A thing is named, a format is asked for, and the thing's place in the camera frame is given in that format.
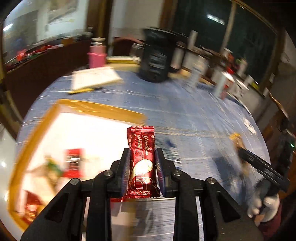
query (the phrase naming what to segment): white glove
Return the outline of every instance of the white glove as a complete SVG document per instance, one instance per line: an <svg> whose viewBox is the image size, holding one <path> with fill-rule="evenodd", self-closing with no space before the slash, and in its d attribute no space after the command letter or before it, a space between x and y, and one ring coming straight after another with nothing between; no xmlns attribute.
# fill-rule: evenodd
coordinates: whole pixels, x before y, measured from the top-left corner
<svg viewBox="0 0 296 241"><path fill-rule="evenodd" d="M249 204L249 208L248 208L248 216L249 218L252 218L253 215L258 215L259 214L259 209L262 206L262 201L259 197L260 194L260 188L258 188L253 196L252 196L252 200L251 203ZM265 197L263 200L263 203L265 204L266 207L268 207L268 211L265 213L264 218L261 220L261 222L268 222L270 220L272 220L275 215L277 214L277 211L279 209L279 195L275 195L272 197Z"/></svg>

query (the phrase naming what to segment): paper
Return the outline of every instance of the paper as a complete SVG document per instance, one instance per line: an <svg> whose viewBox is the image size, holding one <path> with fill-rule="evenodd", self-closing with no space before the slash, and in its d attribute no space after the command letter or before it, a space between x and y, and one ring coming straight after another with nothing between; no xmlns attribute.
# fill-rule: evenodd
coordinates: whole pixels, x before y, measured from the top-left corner
<svg viewBox="0 0 296 241"><path fill-rule="evenodd" d="M99 88L104 85L123 82L112 67L84 69L72 72L72 90Z"/></svg>
<svg viewBox="0 0 296 241"><path fill-rule="evenodd" d="M243 118L243 122L246 125L246 127L250 130L250 132L252 132L253 134L257 135L257 132L255 131L255 129L252 126L252 124L245 117Z"/></svg>
<svg viewBox="0 0 296 241"><path fill-rule="evenodd" d="M133 61L132 56L108 56L107 61L113 61L113 60L118 60L118 61Z"/></svg>

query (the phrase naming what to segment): yellow pen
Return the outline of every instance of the yellow pen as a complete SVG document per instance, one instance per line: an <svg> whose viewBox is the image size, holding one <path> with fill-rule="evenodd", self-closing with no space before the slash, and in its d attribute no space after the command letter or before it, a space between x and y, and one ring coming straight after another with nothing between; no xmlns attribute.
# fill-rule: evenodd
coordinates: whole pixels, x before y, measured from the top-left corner
<svg viewBox="0 0 296 241"><path fill-rule="evenodd" d="M87 92L87 91L94 91L93 88L85 88L85 89L80 89L80 90L74 90L74 91L69 91L68 94L77 94L77 93L82 93L82 92Z"/></svg>

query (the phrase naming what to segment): wooden chair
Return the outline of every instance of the wooden chair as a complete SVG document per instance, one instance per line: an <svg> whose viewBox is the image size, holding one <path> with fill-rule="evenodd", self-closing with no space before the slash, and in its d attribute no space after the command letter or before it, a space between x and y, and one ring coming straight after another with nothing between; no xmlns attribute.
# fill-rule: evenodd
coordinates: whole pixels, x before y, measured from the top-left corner
<svg viewBox="0 0 296 241"><path fill-rule="evenodd" d="M270 99L276 104L278 107L278 111L276 114L271 118L268 125L265 127L265 129L262 132L263 139L265 142L267 142L272 135L274 134L274 130L277 129L280 132L288 128L289 125L289 116L281 103L279 103L269 92Z"/></svg>

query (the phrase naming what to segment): table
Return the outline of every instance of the table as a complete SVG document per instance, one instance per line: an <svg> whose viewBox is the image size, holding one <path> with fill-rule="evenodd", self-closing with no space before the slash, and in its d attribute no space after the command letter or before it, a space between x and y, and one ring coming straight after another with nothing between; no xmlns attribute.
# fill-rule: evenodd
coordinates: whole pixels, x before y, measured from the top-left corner
<svg viewBox="0 0 296 241"><path fill-rule="evenodd" d="M147 116L147 125L155 126L156 147L166 158L191 177L215 178L239 203L248 199L261 178L254 169L242 177L241 165L229 135L238 132L248 150L270 163L263 137L249 112L234 99L216 99L213 86L200 84L189 94L182 80L150 83L136 73L118 71L124 80L93 92L68 95L71 76L58 78L36 99L29 109L17 137L17 153L40 117L57 99L77 99L113 105ZM256 135L243 124L246 118ZM175 200L136 202L135 240L172 240ZM203 240L201 211L198 204L200 238Z"/></svg>

